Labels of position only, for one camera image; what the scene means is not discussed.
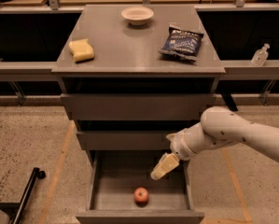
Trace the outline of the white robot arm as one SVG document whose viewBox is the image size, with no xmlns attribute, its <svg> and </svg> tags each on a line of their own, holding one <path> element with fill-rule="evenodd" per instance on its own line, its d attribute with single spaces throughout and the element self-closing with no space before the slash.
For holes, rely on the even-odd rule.
<svg viewBox="0 0 279 224">
<path fill-rule="evenodd" d="M 206 109 L 199 123 L 166 136 L 171 153 L 164 153 L 150 176 L 159 180 L 181 161 L 205 150 L 242 143 L 279 163 L 279 128 L 243 119 L 223 107 Z"/>
</svg>

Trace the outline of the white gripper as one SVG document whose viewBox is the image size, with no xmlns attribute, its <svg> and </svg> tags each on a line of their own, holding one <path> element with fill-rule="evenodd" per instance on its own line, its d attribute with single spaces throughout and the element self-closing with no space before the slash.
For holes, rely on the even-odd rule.
<svg viewBox="0 0 279 224">
<path fill-rule="evenodd" d="M 197 136 L 184 129 L 178 133 L 170 133 L 166 136 L 170 141 L 170 149 L 173 153 L 164 153 L 158 164 L 152 170 L 150 176 L 159 180 L 179 165 L 179 160 L 189 161 L 197 155 L 194 142 Z"/>
</svg>

